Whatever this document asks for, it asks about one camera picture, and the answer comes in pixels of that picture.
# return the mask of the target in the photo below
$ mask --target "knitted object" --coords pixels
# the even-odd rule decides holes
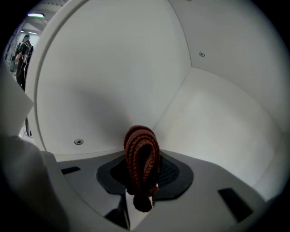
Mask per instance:
[[[127,192],[134,195],[133,204],[142,212],[152,209],[150,196],[158,190],[160,150],[154,132],[146,126],[133,126],[124,139],[126,163],[131,182]]]

